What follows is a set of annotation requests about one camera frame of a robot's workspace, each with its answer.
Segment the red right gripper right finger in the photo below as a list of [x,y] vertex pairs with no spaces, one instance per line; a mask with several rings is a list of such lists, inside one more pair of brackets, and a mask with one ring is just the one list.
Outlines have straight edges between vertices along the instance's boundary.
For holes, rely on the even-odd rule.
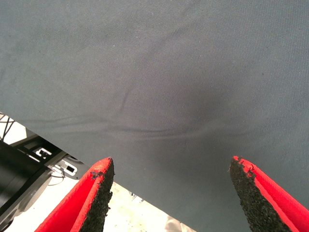
[[229,173],[251,231],[309,230],[309,210],[255,164],[234,156]]

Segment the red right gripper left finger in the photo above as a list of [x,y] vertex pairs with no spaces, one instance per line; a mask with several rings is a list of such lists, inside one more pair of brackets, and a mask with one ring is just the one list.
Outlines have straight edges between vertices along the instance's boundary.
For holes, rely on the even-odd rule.
[[110,209],[113,177],[112,158],[93,164],[36,231],[102,232]]

